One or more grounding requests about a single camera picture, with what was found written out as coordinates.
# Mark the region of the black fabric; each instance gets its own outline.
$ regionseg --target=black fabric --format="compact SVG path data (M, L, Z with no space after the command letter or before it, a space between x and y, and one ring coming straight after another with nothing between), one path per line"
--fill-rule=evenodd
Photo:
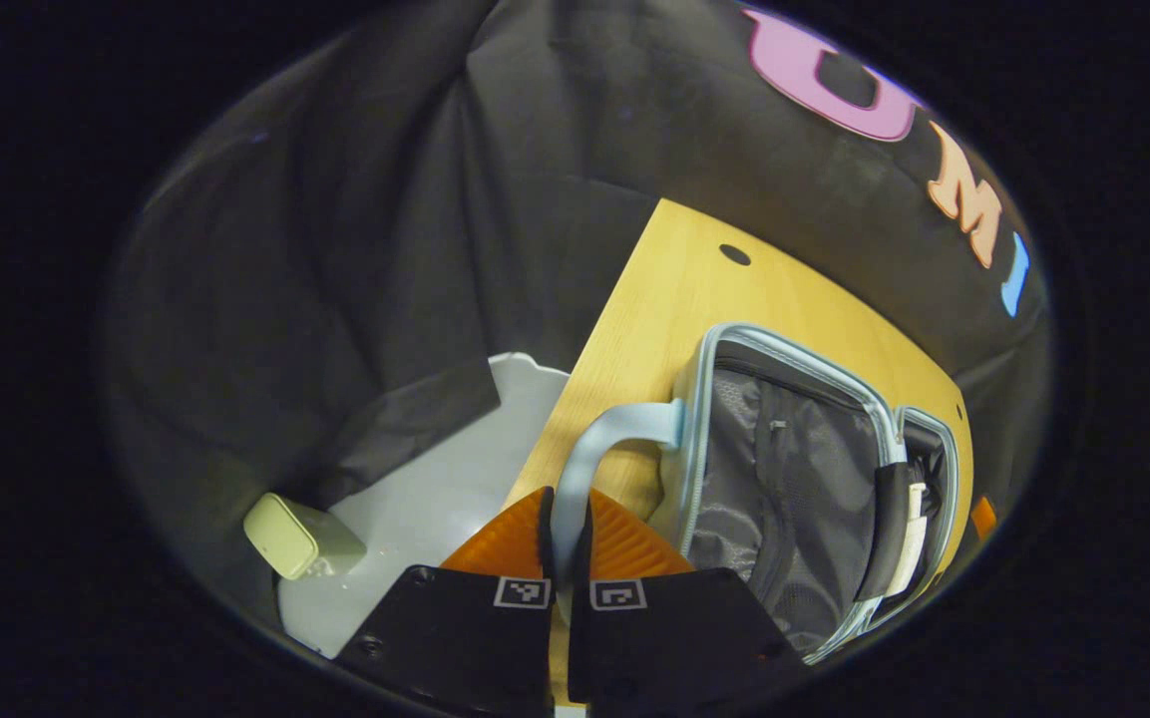
M737 572L810 654L867 570L876 465L875 427L860 410L718 369L690 563Z
M208 580L266 570L221 540L228 513L178 534L164 517L252 494L208 475L215 456L329 504L491 408L488 356L574 367L660 197L788 251L925 347L961 387L975 487L1004 514L1048 410L1040 237L967 146L1004 203L995 266L1012 230L1032 252L1009 318L1004 269L926 196L934 115L897 143L845 131L757 76L752 28L720 0L396 3L205 131L133 222L106 322L110 391L132 397L114 417L124 472L172 549ZM871 91L853 58L820 77ZM151 452L169 456L131 459Z
M906 520L911 513L908 488L915 472L903 464L875 469L875 530L872 532L872 556L867 573L858 586L856 601L867 601L889 590L906 540Z

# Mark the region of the wooden tabletop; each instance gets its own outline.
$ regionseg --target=wooden tabletop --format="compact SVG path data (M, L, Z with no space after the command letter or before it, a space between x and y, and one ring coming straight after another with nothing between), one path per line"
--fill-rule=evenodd
M742 251L741 265L721 245ZM505 505L555 486L584 428L611 406L669 400L672 385L708 328L751 322L780 333L858 374L890 407L915 406L948 423L960 456L961 501L942 572L966 528L973 444L960 390L929 356L833 281L746 232L661 199L565 391ZM623 444L601 460L593 486L647 519L661 498L658 449ZM553 612L552 690L566 692L569 636Z

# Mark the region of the white container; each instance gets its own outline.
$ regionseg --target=white container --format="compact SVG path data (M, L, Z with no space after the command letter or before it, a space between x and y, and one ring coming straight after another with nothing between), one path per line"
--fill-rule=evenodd
M332 513L275 494L261 496L243 520L247 540L284 579L351 572L366 547Z

